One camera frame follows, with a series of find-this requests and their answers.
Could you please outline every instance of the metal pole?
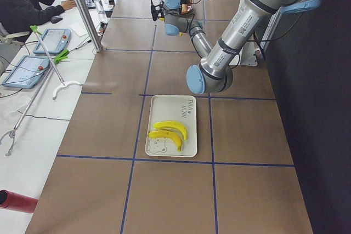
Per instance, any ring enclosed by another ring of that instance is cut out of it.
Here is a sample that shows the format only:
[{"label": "metal pole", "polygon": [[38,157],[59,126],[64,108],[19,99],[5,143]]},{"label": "metal pole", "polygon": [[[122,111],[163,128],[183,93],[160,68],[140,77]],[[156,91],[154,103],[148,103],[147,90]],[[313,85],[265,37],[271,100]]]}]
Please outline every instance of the metal pole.
[{"label": "metal pole", "polygon": [[60,79],[60,82],[62,84],[65,84],[65,80],[62,78],[62,75],[60,74],[59,70],[57,69],[56,65],[55,65],[55,62],[53,61],[53,59],[51,58],[50,54],[49,54],[49,51],[48,51],[48,48],[46,47],[45,43],[42,41],[41,37],[39,36],[39,34],[37,32],[34,32],[34,34],[37,36],[38,38],[38,41],[40,42],[40,44],[42,45],[43,47],[43,50],[45,51],[46,53],[46,56],[48,57],[48,60],[52,66],[52,68],[54,69],[54,71],[56,72],[57,76],[59,76],[59,79]]},{"label": "metal pole", "polygon": [[37,90],[35,91],[35,93],[34,93],[32,99],[28,102],[28,105],[27,105],[26,109],[23,111],[23,113],[22,113],[20,119],[19,119],[18,122],[16,123],[15,128],[13,128],[14,130],[17,130],[17,129],[20,127],[20,124],[21,124],[21,122],[23,121],[23,118],[26,116],[26,114],[27,114],[29,108],[32,106],[32,104],[33,104],[35,98],[37,97],[38,93],[40,92],[40,90],[42,89],[43,85],[45,84],[46,79],[50,76],[50,73],[52,72],[52,69],[53,69],[53,67],[51,67],[51,68],[48,70],[48,72],[46,73],[46,76],[44,76],[44,79],[43,79],[42,83],[39,85],[39,87],[38,87]]},{"label": "metal pole", "polygon": [[96,32],[94,23],[92,18],[90,17],[88,8],[85,5],[85,1],[84,0],[75,0],[77,3],[77,8],[79,10],[79,13],[81,14],[81,17],[83,19],[83,22],[86,26],[86,29],[88,31],[88,34],[95,46],[95,49],[97,50],[97,52],[100,52],[103,48],[100,38]]}]

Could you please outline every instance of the bottle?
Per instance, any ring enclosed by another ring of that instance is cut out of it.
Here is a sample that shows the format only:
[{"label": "bottle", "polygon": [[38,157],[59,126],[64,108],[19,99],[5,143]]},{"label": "bottle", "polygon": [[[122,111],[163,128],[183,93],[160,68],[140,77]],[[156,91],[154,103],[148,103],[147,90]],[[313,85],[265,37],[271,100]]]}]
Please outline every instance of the bottle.
[{"label": "bottle", "polygon": [[98,14],[105,14],[105,10],[101,0],[93,0]]},{"label": "bottle", "polygon": [[0,208],[33,213],[38,200],[7,190],[0,191]]}]

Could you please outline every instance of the label sticker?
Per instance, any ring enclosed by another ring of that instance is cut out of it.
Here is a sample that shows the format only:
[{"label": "label sticker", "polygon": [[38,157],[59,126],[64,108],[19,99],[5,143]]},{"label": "label sticker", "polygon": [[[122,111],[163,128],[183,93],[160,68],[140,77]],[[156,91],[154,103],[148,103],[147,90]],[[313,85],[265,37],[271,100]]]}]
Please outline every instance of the label sticker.
[{"label": "label sticker", "polygon": [[222,69],[223,65],[226,64],[228,61],[230,61],[234,56],[225,52],[221,52],[220,56],[217,58],[217,60],[213,63],[213,67],[217,69]]},{"label": "label sticker", "polygon": [[243,37],[246,37],[252,28],[256,25],[259,18],[257,16],[249,15],[246,20],[239,26],[238,33]]},{"label": "label sticker", "polygon": [[187,100],[187,105],[182,104],[180,106],[180,115],[183,118],[188,118],[194,111],[194,101],[192,99]]},{"label": "label sticker", "polygon": [[241,18],[242,13],[244,13],[244,12],[245,12],[245,4],[243,3],[239,7],[239,9],[237,10],[237,12],[236,12],[235,16],[233,17],[233,19],[231,20],[231,22],[233,24],[235,24],[239,20],[239,18]]}]

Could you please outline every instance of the table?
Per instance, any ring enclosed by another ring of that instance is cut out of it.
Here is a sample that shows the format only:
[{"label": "table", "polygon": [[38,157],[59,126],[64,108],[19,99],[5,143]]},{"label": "table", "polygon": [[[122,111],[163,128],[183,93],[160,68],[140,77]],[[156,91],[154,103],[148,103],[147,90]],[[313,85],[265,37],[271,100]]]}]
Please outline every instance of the table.
[{"label": "table", "polygon": [[[194,8],[211,42],[239,1]],[[192,94],[185,73],[200,58],[149,5],[118,0],[26,234],[311,234],[265,63]],[[155,94],[196,96],[195,157],[145,153]]]},{"label": "table", "polygon": [[[59,4],[63,0],[55,0],[53,5]],[[99,17],[95,9],[89,11],[95,26],[99,25]],[[38,30],[43,32],[46,28],[70,28],[73,23],[80,25],[84,29],[84,23],[77,8],[73,8],[61,14],[63,20],[57,24],[48,22],[38,26]],[[67,46],[68,50],[73,49],[88,37],[87,34],[79,36],[72,31],[71,41]],[[36,41],[32,34],[27,42]],[[35,43],[28,44],[27,47],[33,55],[32,50]],[[14,58],[12,64],[16,64],[28,51],[22,47]],[[89,43],[79,50],[69,54],[58,65],[58,69],[65,80],[77,80],[84,83],[89,69],[95,57],[94,47]],[[0,78],[4,80],[7,73]],[[53,90],[60,84],[56,74],[49,76],[47,83],[40,91],[37,99],[30,108],[22,125],[16,132],[15,146],[11,156],[6,157],[12,139],[7,136],[0,146],[0,182],[1,188],[23,195],[39,198],[44,187],[46,178],[60,146],[67,125],[76,106],[76,102],[81,93],[81,86],[72,85],[58,92],[55,101],[52,100]],[[2,96],[15,93],[17,88],[7,88],[0,86]],[[21,113],[31,99],[36,87],[30,90],[11,95],[7,98],[0,98],[0,134],[1,136],[12,130],[18,121]],[[0,210],[0,229],[3,233],[20,234],[24,233],[32,214],[18,213],[10,210]]]}]

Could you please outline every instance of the water bottle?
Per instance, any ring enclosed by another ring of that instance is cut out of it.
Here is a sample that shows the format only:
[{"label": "water bottle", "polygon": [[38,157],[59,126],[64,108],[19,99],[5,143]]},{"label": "water bottle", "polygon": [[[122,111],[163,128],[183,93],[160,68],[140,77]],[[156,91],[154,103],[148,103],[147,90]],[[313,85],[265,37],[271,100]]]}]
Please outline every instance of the water bottle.
[{"label": "water bottle", "polygon": [[93,0],[94,1],[94,4],[95,4],[95,7],[97,9],[97,12],[99,14],[105,14],[105,10],[104,10],[104,7],[103,7],[103,4],[101,2],[101,0]]}]

